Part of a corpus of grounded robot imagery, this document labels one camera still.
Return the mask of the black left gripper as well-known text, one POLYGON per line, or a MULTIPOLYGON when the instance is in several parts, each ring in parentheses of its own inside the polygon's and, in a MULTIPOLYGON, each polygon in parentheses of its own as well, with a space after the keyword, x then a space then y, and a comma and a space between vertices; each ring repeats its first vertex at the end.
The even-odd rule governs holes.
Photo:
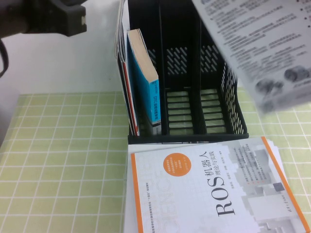
POLYGON ((85 0, 61 0, 61 19, 58 33, 67 37, 87 31, 85 0))

